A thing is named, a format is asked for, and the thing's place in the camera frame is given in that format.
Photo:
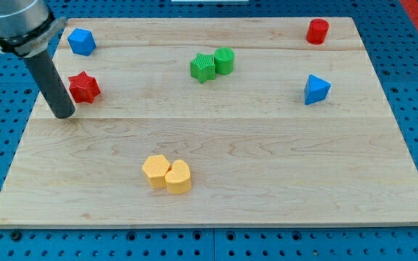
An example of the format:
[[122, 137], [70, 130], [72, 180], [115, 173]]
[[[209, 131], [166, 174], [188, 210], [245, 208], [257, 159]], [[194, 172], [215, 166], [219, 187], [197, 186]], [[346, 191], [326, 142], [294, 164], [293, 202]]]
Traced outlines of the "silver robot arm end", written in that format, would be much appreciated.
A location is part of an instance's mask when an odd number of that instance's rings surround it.
[[34, 57], [66, 25], [43, 0], [0, 0], [0, 53]]

